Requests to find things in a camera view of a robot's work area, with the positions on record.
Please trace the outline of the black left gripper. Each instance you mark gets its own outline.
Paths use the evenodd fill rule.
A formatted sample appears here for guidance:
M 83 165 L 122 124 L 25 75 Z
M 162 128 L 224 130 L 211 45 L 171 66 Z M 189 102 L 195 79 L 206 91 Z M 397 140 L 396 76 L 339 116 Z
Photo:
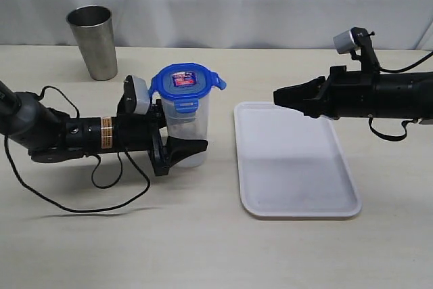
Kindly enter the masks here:
M 166 126 L 162 101 L 150 98 L 145 115 L 133 114 L 133 74 L 123 82 L 123 94 L 116 110 L 116 143 L 128 152 L 148 153 L 155 176 L 165 176 L 170 167 L 192 168 L 206 159 L 208 141 L 205 139 L 180 139 L 168 136 L 166 148 L 160 130 Z

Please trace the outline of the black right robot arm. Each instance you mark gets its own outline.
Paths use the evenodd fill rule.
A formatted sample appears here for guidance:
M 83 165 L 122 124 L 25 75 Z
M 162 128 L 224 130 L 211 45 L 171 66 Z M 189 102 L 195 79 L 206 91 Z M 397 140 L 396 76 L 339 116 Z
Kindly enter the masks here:
M 277 106 L 305 116 L 395 118 L 432 122 L 432 73 L 386 72 L 371 41 L 372 33 L 353 27 L 334 37 L 339 54 L 350 54 L 360 70 L 332 66 L 328 76 L 273 92 Z

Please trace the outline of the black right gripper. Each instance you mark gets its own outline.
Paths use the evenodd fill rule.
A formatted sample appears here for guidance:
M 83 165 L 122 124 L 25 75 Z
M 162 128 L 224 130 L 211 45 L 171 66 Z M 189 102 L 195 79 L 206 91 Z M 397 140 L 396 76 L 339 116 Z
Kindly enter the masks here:
M 327 77 L 320 76 L 306 83 L 275 90 L 275 104 L 314 118 L 368 116 L 372 111 L 373 84 L 380 73 L 380 63 L 371 40 L 375 33 L 358 28 L 356 38 L 359 49 L 347 54 L 351 60 L 360 63 L 359 70 L 332 66 Z

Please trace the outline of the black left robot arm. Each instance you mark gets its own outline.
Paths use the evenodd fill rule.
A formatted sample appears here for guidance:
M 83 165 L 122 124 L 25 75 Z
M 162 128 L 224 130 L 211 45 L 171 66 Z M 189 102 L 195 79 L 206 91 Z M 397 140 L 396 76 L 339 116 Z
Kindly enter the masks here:
M 167 126 L 162 102 L 152 102 L 145 81 L 128 75 L 116 116 L 82 117 L 48 108 L 44 95 L 14 92 L 1 85 L 1 134 L 28 150 L 35 162 L 57 163 L 108 153 L 147 152 L 155 175 L 205 152 L 204 139 L 163 140 Z

